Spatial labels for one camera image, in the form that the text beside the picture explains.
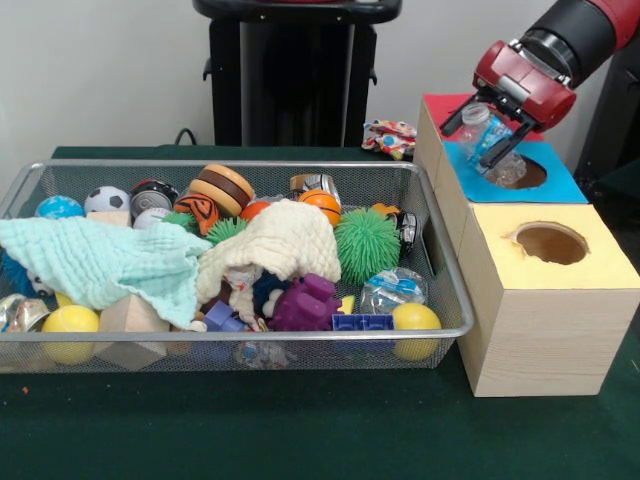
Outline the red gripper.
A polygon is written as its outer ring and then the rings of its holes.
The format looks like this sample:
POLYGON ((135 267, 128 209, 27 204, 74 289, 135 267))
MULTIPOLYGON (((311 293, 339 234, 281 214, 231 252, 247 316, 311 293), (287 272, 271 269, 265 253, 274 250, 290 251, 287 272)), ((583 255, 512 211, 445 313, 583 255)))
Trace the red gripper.
POLYGON ((443 135, 453 135, 463 127, 484 131, 478 141, 478 165, 492 169, 531 131, 545 132, 562 121, 576 101, 576 94, 560 80, 560 74, 532 59, 516 44, 497 41, 479 60, 473 75, 477 92, 465 100, 440 125, 443 135), (464 109, 472 104, 491 104, 521 125, 512 132, 491 112, 473 116, 464 109))

